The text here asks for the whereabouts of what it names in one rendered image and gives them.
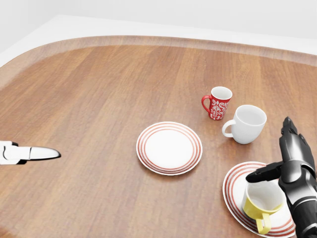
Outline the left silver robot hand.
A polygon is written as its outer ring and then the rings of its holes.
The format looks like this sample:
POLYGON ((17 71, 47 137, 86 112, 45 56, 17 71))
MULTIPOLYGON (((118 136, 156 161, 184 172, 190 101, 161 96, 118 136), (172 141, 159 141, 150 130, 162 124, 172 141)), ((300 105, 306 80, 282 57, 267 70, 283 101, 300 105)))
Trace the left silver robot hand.
POLYGON ((60 158, 61 154, 52 148, 20 147, 12 141, 0 141, 0 165, 22 165, 27 161, 60 158))

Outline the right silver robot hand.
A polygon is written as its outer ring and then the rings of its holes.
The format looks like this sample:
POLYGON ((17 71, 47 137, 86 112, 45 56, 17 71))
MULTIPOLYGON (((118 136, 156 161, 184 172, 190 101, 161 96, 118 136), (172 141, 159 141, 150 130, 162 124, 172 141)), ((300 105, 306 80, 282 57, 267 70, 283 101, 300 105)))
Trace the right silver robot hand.
POLYGON ((247 175, 249 183, 278 179, 289 207, 300 205, 317 207, 317 181, 315 161, 310 146, 289 117, 281 129, 279 146, 281 162, 266 165, 247 175))

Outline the yellow and white mug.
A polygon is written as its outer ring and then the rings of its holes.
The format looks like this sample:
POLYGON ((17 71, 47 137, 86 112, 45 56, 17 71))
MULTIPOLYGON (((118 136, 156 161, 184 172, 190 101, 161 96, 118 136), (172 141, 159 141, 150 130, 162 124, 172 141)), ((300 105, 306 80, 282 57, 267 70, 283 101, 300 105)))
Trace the yellow and white mug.
POLYGON ((266 235, 272 228, 270 215, 279 211, 283 204, 281 188, 272 181, 261 181, 247 184, 242 209, 256 221, 258 233, 266 235))

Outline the red ringed white plate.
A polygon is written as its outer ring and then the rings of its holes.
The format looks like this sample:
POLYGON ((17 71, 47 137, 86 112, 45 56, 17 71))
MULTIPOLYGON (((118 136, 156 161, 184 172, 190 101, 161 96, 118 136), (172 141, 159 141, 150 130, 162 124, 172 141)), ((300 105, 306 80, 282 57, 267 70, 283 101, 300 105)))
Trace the red ringed white plate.
POLYGON ((290 238, 295 235, 295 223, 292 220, 286 198, 283 198, 283 207, 270 215, 272 228, 266 235, 258 233, 256 221, 243 211, 242 202, 247 186, 246 176, 264 166, 265 163, 262 162, 248 161, 232 167, 226 174, 222 185, 225 204, 232 216, 249 231, 264 238, 290 238))
POLYGON ((203 155, 199 136, 188 126, 173 121, 154 123, 136 142, 140 162, 160 175, 176 176, 191 171, 203 155))

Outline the red white patterned mug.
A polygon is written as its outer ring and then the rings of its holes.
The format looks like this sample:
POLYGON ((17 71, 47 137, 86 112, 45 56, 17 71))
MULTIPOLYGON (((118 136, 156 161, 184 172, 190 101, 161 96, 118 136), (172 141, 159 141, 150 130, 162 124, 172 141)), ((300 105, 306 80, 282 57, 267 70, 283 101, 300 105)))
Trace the red white patterned mug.
POLYGON ((210 95, 205 95, 201 99, 201 103, 212 120, 222 120, 232 95, 230 89, 217 86, 211 89, 210 95))

